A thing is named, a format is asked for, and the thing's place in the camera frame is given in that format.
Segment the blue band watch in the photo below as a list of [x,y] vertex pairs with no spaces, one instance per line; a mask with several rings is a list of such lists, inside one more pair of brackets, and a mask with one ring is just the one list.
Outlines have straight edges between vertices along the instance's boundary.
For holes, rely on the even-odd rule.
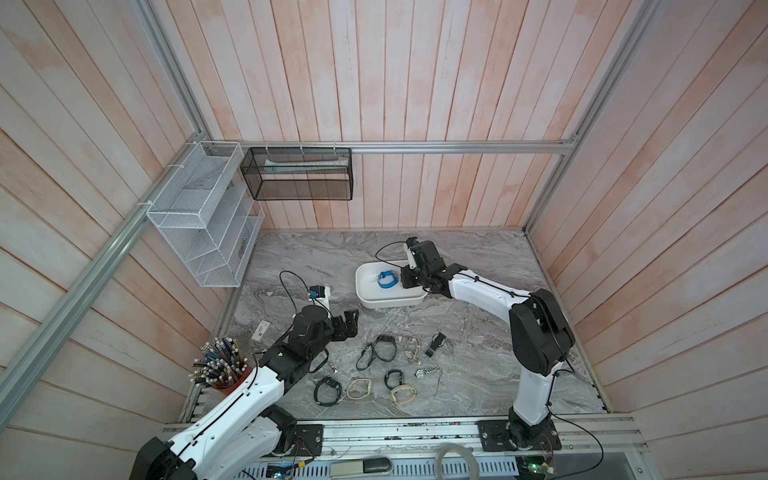
[[394,270],[382,271],[377,276],[377,284],[381,289],[394,288],[398,283],[399,277]]

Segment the black sport watch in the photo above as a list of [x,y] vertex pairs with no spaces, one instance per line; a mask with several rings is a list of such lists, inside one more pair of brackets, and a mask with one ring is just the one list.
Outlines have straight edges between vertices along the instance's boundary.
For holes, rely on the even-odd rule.
[[320,379],[313,390],[314,403],[322,407],[336,405],[344,394],[342,384],[331,376]]

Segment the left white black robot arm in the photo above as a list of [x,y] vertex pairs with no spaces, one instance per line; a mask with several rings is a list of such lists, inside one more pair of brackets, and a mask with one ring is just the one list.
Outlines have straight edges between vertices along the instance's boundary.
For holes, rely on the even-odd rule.
[[303,307],[290,331],[222,402],[170,440],[149,440],[130,477],[226,479],[265,455],[298,454],[304,441],[297,436],[297,421],[277,402],[310,372],[330,342],[357,335],[358,319],[357,309],[332,316],[322,306]]

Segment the gold metal link watch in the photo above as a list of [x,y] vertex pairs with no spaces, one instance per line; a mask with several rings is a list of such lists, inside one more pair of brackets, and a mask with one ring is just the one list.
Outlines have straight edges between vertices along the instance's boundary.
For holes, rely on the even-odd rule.
[[409,337],[404,344],[404,355],[409,363],[420,362],[421,343],[417,337]]

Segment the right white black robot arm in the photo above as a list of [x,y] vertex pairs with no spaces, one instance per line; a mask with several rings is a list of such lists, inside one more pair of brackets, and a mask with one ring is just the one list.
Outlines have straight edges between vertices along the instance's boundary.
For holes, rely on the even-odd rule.
[[410,237],[401,269],[404,287],[472,304],[509,322],[512,351],[522,366],[519,389],[509,411],[507,435],[514,449],[528,449],[553,429],[549,402],[555,373],[568,360],[574,333],[554,294],[525,291],[477,275],[460,264],[448,265],[435,244]]

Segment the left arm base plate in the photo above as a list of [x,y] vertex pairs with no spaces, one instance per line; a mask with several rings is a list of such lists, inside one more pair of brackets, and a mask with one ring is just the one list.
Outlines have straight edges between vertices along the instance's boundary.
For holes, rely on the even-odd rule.
[[269,452],[271,456],[293,455],[318,457],[322,454],[324,426],[319,423],[298,424],[282,431],[277,445]]

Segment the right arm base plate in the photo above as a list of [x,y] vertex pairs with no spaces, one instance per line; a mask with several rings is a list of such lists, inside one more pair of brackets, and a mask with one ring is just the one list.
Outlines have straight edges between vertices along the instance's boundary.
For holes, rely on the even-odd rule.
[[477,422],[477,427],[484,452],[562,449],[550,417],[534,426],[519,420],[483,420]]

